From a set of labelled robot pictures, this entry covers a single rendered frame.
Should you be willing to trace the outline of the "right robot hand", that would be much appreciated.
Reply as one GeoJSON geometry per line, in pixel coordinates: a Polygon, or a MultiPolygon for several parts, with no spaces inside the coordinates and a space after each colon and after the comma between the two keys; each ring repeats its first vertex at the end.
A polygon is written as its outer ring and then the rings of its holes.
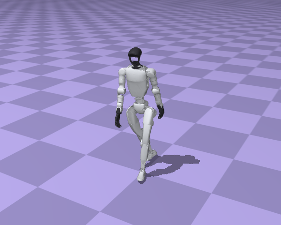
{"type": "Polygon", "coordinates": [[[120,112],[120,108],[117,108],[116,117],[115,117],[115,125],[116,125],[116,127],[118,127],[118,128],[121,127],[121,125],[120,125],[120,123],[119,123],[119,119],[120,119],[120,114],[121,114],[121,113],[122,113],[122,112],[120,112]]]}

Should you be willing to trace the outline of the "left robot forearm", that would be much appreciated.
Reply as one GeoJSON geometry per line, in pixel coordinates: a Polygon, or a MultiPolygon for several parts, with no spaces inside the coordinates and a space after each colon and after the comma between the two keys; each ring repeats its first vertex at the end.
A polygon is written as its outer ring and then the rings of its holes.
{"type": "MultiPolygon", "coordinates": [[[[158,89],[159,89],[159,88],[158,88],[158,89]]],[[[160,105],[160,107],[162,108],[163,103],[162,103],[162,100],[161,100],[160,89],[159,89],[159,93],[158,93],[158,94],[155,94],[154,97],[155,97],[156,106],[160,105]]]]}

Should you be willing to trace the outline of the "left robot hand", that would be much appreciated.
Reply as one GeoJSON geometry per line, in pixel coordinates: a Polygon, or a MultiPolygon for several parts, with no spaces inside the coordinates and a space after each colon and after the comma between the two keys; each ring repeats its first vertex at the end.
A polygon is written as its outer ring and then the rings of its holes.
{"type": "Polygon", "coordinates": [[[160,105],[158,105],[157,108],[159,109],[160,114],[159,114],[158,118],[160,119],[164,115],[164,108],[163,108],[163,106],[161,108],[160,105]]]}

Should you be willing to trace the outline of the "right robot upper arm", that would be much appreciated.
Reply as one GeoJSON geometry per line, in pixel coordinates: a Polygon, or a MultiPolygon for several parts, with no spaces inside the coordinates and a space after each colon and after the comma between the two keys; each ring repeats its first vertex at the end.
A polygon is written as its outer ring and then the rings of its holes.
{"type": "Polygon", "coordinates": [[[121,68],[118,72],[119,75],[119,88],[118,88],[118,94],[125,94],[126,93],[126,89],[125,89],[125,83],[126,83],[126,77],[125,77],[125,71],[126,71],[126,67],[121,68]]]}

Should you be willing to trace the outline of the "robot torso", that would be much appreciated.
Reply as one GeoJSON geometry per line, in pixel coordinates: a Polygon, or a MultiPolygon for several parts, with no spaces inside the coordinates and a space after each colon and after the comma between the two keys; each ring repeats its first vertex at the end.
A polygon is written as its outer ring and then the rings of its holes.
{"type": "Polygon", "coordinates": [[[127,86],[132,97],[135,98],[133,103],[135,113],[144,114],[148,101],[144,100],[144,96],[149,88],[149,77],[146,74],[146,66],[139,65],[139,69],[133,69],[134,65],[130,65],[126,68],[126,80],[127,86]]]}

